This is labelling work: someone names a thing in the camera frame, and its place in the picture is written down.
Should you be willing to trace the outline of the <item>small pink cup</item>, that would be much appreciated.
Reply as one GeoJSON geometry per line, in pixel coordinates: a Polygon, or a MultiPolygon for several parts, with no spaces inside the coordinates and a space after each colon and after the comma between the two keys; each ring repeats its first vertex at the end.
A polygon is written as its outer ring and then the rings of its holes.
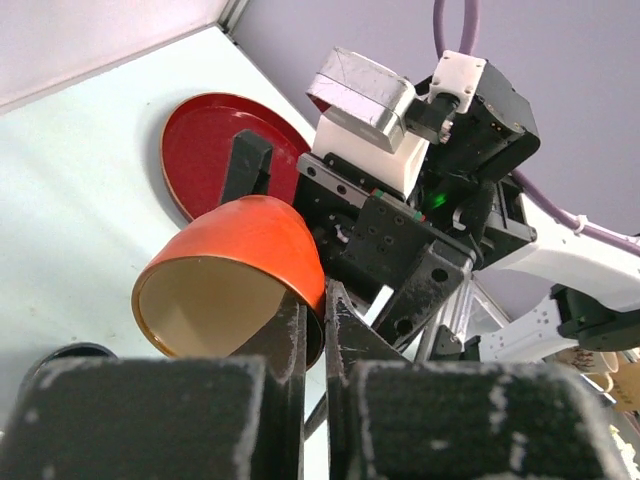
{"type": "Polygon", "coordinates": [[[223,358],[245,344],[292,294],[310,310],[306,365],[324,346],[325,273],[300,214],[249,195],[196,218],[138,276],[131,308],[146,339],[169,357],[223,358]]]}

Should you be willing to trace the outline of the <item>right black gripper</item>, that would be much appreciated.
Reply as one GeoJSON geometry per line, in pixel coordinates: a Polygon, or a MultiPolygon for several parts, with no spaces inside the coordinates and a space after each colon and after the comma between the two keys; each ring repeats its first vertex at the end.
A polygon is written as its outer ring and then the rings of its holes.
{"type": "MultiPolygon", "coordinates": [[[[273,146],[246,129],[233,138],[220,199],[266,195],[273,146]]],[[[457,233],[381,181],[334,154],[297,160],[293,206],[312,233],[326,275],[358,305],[383,289],[389,301],[372,324],[393,348],[408,344],[430,317],[483,265],[476,234],[457,233]]]]}

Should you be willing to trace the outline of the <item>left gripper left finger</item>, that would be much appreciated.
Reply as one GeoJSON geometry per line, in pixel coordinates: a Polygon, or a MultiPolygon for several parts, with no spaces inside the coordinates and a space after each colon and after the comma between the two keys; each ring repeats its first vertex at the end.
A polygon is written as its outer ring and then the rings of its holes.
{"type": "Polygon", "coordinates": [[[224,359],[67,357],[36,371],[5,479],[299,479],[306,309],[286,296],[224,359]]]}

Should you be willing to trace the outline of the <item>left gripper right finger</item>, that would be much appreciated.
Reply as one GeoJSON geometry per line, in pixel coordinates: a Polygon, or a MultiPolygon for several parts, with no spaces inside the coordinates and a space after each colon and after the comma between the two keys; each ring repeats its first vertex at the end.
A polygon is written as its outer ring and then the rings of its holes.
{"type": "Polygon", "coordinates": [[[542,364],[413,364],[326,293],[333,479],[624,479],[586,384],[542,364]]]}

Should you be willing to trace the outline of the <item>brown mug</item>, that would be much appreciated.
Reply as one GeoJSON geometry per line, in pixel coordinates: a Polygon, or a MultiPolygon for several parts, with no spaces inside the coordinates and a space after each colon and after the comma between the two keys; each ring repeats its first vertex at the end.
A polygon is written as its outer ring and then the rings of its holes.
{"type": "Polygon", "coordinates": [[[19,392],[22,393],[29,386],[35,375],[45,365],[55,360],[90,357],[114,359],[117,357],[117,355],[109,348],[93,342],[77,342],[60,347],[53,352],[45,355],[30,367],[20,383],[19,392]]]}

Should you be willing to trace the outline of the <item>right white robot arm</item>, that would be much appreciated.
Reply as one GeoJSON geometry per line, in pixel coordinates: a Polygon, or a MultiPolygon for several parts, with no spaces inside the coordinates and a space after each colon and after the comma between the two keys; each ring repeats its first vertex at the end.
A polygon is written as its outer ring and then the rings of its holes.
{"type": "Polygon", "coordinates": [[[296,157],[293,205],[330,278],[369,302],[391,290],[374,321],[389,344],[408,344],[493,267],[552,281],[550,304],[456,357],[638,346],[638,240],[550,208],[525,183],[518,167],[540,145],[532,110],[487,60],[445,51],[415,84],[339,48],[307,94],[321,116],[296,157]]]}

